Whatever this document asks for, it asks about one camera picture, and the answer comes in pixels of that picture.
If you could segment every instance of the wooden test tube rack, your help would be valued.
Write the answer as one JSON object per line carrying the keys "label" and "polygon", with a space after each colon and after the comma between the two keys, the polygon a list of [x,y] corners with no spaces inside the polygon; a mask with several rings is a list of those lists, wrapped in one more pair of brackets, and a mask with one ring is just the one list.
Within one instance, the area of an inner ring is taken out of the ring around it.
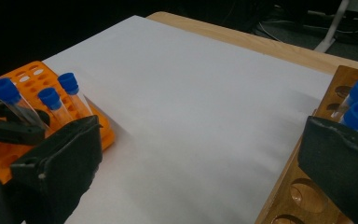
{"label": "wooden test tube rack", "polygon": [[[313,116],[330,119],[358,80],[358,69],[340,66]],[[352,224],[319,187],[298,167],[298,140],[281,176],[268,196],[255,223]]]}

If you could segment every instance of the white sheet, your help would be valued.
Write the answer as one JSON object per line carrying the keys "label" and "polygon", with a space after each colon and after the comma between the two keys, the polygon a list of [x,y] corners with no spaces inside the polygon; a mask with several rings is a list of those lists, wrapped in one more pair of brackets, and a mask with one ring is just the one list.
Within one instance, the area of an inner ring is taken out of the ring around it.
{"label": "white sheet", "polygon": [[331,76],[140,17],[44,63],[116,143],[66,223],[254,223]]}

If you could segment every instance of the white cable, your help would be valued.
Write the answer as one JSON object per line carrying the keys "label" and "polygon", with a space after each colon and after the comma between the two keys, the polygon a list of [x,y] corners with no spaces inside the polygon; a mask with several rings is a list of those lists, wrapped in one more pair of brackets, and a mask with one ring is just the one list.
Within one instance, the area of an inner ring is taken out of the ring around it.
{"label": "white cable", "polygon": [[322,42],[314,49],[315,51],[325,53],[336,41],[334,34],[336,33],[339,23],[341,22],[341,19],[344,16],[350,1],[351,0],[341,1],[341,4],[338,7],[337,13],[334,16],[333,22],[331,23],[324,40],[322,40]]}
{"label": "white cable", "polygon": [[269,32],[266,31],[266,29],[264,29],[263,25],[261,24],[261,22],[258,23],[261,27],[261,29],[266,32],[267,35],[271,36],[272,38],[274,38],[275,40],[282,42],[280,39],[278,39],[277,37],[275,37],[274,35],[270,34]]}

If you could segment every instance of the circular hole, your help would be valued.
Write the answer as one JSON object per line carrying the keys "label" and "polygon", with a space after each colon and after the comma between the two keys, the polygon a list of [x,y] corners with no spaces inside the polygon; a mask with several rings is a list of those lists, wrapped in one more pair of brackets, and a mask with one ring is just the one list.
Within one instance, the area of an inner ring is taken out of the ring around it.
{"label": "circular hole", "polygon": [[30,67],[30,70],[35,70],[35,69],[37,69],[37,68],[38,68],[37,65],[33,65],[33,66]]}
{"label": "circular hole", "polygon": [[20,82],[28,81],[28,79],[30,79],[30,77],[28,77],[28,76],[22,77],[22,78],[20,78]]}
{"label": "circular hole", "polygon": [[39,76],[40,74],[43,73],[43,69],[37,69],[36,71],[34,71],[34,76]]}
{"label": "circular hole", "polygon": [[18,74],[15,75],[15,77],[22,77],[25,75],[24,71],[20,71]]}
{"label": "circular hole", "polygon": [[340,213],[337,219],[337,224],[354,224],[348,217]]}
{"label": "circular hole", "polygon": [[330,104],[327,106],[326,110],[336,111],[339,107],[339,104]]}
{"label": "circular hole", "polygon": [[304,224],[304,222],[292,215],[280,215],[275,217],[271,224]]}
{"label": "circular hole", "polygon": [[70,106],[68,107],[68,110],[69,110],[69,111],[75,111],[76,109],[75,109],[74,106],[70,105]]}
{"label": "circular hole", "polygon": [[337,96],[339,96],[341,98],[347,97],[347,95],[350,93],[350,91],[351,91],[351,87],[349,87],[349,86],[336,87],[336,94],[337,94]]}
{"label": "circular hole", "polygon": [[51,84],[51,80],[46,80],[43,82],[43,85],[45,86],[50,86],[50,84]]}
{"label": "circular hole", "polygon": [[62,103],[65,104],[65,105],[68,104],[69,103],[69,98],[68,97],[63,98]]}
{"label": "circular hole", "polygon": [[42,80],[42,79],[45,79],[45,78],[47,78],[47,77],[48,77],[48,75],[43,74],[42,76],[38,77],[37,79]]}
{"label": "circular hole", "polygon": [[81,119],[79,113],[75,113],[72,117],[73,117],[74,119]]}
{"label": "circular hole", "polygon": [[34,85],[34,81],[32,81],[32,80],[25,83],[25,87],[30,87],[32,85]]}
{"label": "circular hole", "polygon": [[295,180],[290,186],[290,194],[299,207],[312,213],[321,213],[327,205],[327,197],[309,179]]}
{"label": "circular hole", "polygon": [[18,158],[19,157],[17,155],[12,155],[12,156],[9,156],[9,157],[5,158],[1,163],[1,167],[2,168],[8,168],[8,166]]}

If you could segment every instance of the orange test tube rack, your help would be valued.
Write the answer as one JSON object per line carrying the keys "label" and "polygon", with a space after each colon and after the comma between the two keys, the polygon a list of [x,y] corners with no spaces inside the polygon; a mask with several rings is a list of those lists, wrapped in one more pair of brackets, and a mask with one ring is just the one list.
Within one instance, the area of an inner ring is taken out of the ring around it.
{"label": "orange test tube rack", "polygon": [[[28,63],[18,69],[0,76],[0,78],[2,77],[9,77],[19,89],[21,95],[33,108],[40,109],[48,113],[50,116],[50,127],[53,131],[58,130],[60,125],[51,112],[48,111],[48,108],[37,97],[37,94],[47,87],[53,87],[56,89],[63,104],[74,119],[80,118],[75,107],[72,105],[69,96],[57,80],[57,74],[49,69],[44,63],[39,61]],[[115,133],[110,127],[109,119],[95,106],[89,106],[92,113],[98,116],[99,122],[102,126],[100,129],[102,147],[103,150],[106,150],[115,142]],[[2,183],[5,184],[11,178],[9,165],[32,148],[33,147],[30,146],[0,142],[0,180]]]}

